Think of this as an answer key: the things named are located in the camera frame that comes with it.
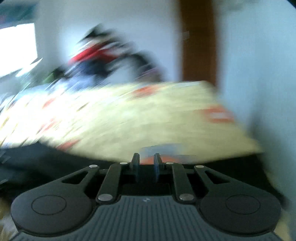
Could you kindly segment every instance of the bed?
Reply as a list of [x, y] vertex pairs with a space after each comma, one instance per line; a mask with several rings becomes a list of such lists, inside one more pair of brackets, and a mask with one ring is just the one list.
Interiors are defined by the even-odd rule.
[[[259, 144], [204, 81], [40, 92], [6, 104], [0, 114], [0, 147], [37, 141], [76, 156], [117, 162], [129, 162], [138, 152], [142, 164], [151, 164], [149, 153], [160, 152], [252, 185], [267, 181]], [[268, 182], [259, 187], [273, 190]], [[3, 232], [6, 239], [0, 236], [0, 241], [9, 237]]]

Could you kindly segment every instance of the black cloth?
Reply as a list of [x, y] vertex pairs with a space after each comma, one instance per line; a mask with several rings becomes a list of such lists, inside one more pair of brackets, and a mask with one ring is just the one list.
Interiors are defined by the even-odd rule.
[[134, 53], [129, 56], [130, 59], [134, 62], [134, 65], [137, 70], [141, 70], [139, 75], [142, 74], [144, 71], [148, 71], [150, 69], [153, 69], [155, 66], [152, 64], [152, 62], [148, 59], [147, 54], [143, 53]]
[[0, 183], [7, 180], [0, 193], [13, 200], [23, 191], [51, 182], [89, 165], [107, 169], [114, 162], [74, 156], [39, 142], [10, 149], [0, 149]]

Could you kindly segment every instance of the ribbed gray surface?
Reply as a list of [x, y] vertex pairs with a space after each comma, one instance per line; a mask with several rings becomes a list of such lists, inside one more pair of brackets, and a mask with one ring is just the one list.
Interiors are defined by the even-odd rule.
[[219, 232], [200, 217], [194, 206], [179, 204], [171, 196], [123, 196], [116, 204], [100, 206], [86, 225], [70, 234], [41, 238], [20, 233], [13, 239], [13, 241], [54, 240], [279, 241], [281, 239], [274, 233], [244, 238]]

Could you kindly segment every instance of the metal rivet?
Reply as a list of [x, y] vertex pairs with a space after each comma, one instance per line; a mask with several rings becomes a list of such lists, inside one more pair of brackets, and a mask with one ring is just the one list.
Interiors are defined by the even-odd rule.
[[101, 194], [100, 196], [98, 196], [98, 200], [103, 202], [111, 201], [112, 199], [113, 199], [113, 196], [108, 193]]
[[181, 194], [179, 196], [179, 198], [182, 201], [192, 201], [194, 199], [194, 196], [192, 194], [189, 194], [189, 193], [184, 193], [184, 194]]

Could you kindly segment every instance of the white wall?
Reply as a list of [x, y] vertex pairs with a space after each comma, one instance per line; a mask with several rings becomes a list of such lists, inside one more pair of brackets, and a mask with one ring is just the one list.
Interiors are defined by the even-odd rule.
[[113, 28], [136, 49], [153, 53], [166, 71], [166, 79], [180, 79], [180, 29], [176, 0], [53, 0], [51, 12], [52, 64], [70, 58], [75, 44], [99, 23]]
[[[48, 21], [48, 12], [50, 12], [50, 2], [47, 0], [5, 0], [4, 3], [36, 3], [36, 20], [35, 20], [35, 33], [36, 33], [36, 45], [37, 54], [39, 58], [43, 58], [38, 68], [43, 72], [41, 76], [51, 72], [53, 70], [50, 61], [50, 48], [48, 48], [47, 42], [50, 42], [49, 31], [47, 29], [51, 26]], [[7, 75], [0, 78], [0, 95], [6, 92], [16, 94], [20, 91], [21, 85], [17, 81], [14, 75]]]
[[296, 9], [286, 0], [240, 2], [217, 7], [221, 98], [266, 151], [266, 168], [291, 201], [295, 240]]
[[245, 1], [232, 9], [236, 1], [213, 1], [217, 32], [217, 82], [221, 100], [242, 125], [252, 131], [261, 69], [257, 5]]

